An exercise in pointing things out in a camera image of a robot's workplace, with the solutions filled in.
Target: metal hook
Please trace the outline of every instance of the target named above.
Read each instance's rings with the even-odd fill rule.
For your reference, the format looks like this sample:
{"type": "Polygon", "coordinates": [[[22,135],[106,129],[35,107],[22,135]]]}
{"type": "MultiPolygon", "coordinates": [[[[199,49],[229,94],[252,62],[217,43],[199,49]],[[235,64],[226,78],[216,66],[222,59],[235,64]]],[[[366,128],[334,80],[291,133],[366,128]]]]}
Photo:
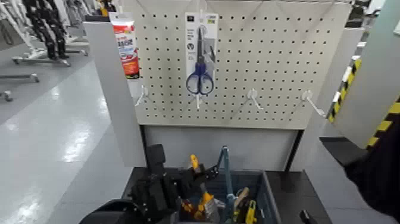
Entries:
{"type": "Polygon", "coordinates": [[[325,112],[321,109],[319,109],[312,101],[311,98],[313,97],[313,92],[311,92],[311,90],[307,90],[305,91],[302,95],[301,95],[301,100],[305,101],[307,100],[311,106],[313,107],[313,109],[318,113],[319,116],[321,117],[326,117],[325,112]]]}
{"type": "Polygon", "coordinates": [[[140,97],[137,100],[135,107],[137,107],[143,101],[143,98],[147,97],[148,95],[149,95],[148,88],[146,88],[144,85],[142,85],[142,93],[140,94],[140,97]]]}
{"type": "Polygon", "coordinates": [[[201,100],[201,96],[199,94],[196,94],[196,106],[197,106],[197,110],[200,109],[200,104],[203,103],[203,100],[201,100]]]}
{"type": "Polygon", "coordinates": [[[262,108],[259,103],[256,100],[256,97],[258,95],[257,90],[255,90],[254,88],[252,88],[251,90],[249,90],[249,92],[247,93],[247,99],[248,100],[253,100],[255,106],[259,109],[259,110],[263,110],[264,108],[262,108]]]}

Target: scissors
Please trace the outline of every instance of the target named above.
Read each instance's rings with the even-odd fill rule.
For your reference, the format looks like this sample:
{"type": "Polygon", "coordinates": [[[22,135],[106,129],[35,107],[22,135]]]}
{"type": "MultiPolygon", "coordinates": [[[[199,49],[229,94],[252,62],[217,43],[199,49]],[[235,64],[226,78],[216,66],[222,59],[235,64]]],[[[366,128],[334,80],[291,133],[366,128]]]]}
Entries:
{"type": "Polygon", "coordinates": [[[207,73],[203,56],[203,36],[201,27],[198,29],[197,62],[195,71],[186,79],[186,89],[192,94],[209,94],[214,89],[212,77],[207,73]]]}

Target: caster wheel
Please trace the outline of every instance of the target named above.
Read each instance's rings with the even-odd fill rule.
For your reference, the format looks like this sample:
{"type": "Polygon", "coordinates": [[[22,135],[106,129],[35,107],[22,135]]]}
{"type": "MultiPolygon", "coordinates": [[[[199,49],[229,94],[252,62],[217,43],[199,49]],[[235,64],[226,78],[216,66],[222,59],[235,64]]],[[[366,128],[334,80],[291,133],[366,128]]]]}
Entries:
{"type": "Polygon", "coordinates": [[[88,53],[87,51],[85,51],[85,50],[80,50],[80,52],[82,52],[82,54],[83,54],[84,56],[89,56],[89,53],[88,53]]]}
{"type": "Polygon", "coordinates": [[[4,94],[4,99],[5,99],[7,102],[11,102],[11,101],[13,100],[13,98],[11,97],[11,95],[10,95],[9,93],[5,93],[5,94],[4,94]]]}
{"type": "Polygon", "coordinates": [[[61,60],[61,63],[63,63],[65,66],[71,67],[71,64],[67,60],[61,60]]]}
{"type": "Polygon", "coordinates": [[[35,80],[36,83],[40,82],[40,79],[38,78],[37,74],[32,74],[31,77],[33,78],[33,80],[35,80]]]}

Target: pegboard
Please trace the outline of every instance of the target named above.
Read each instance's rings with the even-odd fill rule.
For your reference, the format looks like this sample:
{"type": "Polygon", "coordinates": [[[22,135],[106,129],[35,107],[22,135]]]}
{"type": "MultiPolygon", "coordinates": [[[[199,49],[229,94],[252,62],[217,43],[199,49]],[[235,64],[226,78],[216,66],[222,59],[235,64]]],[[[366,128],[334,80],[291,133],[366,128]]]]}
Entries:
{"type": "Polygon", "coordinates": [[[186,87],[185,12],[197,1],[125,1],[135,13],[140,74],[149,95],[136,110],[144,125],[304,129],[351,6],[345,2],[202,1],[217,13],[215,89],[196,99],[186,87]],[[256,108],[246,95],[258,91],[256,108]]]}

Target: yellow and black hazard tape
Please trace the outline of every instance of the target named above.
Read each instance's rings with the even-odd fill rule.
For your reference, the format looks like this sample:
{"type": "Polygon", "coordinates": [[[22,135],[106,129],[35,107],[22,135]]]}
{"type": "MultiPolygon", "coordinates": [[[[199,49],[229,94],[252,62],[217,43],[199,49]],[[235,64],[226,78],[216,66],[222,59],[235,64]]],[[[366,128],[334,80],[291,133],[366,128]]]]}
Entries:
{"type": "Polygon", "coordinates": [[[385,134],[385,132],[390,129],[393,122],[398,120],[398,116],[400,116],[400,97],[390,107],[385,119],[379,124],[374,136],[369,140],[367,150],[370,150],[372,147],[374,147],[379,138],[381,138],[385,134]]]}
{"type": "Polygon", "coordinates": [[[342,79],[342,83],[340,84],[340,88],[335,94],[332,105],[328,112],[327,118],[331,123],[333,123],[333,121],[335,120],[335,116],[338,114],[340,110],[340,106],[342,105],[342,102],[347,95],[349,87],[353,84],[354,77],[360,65],[361,65],[361,59],[357,59],[354,61],[353,67],[350,67],[350,69],[346,71],[342,79]]]}

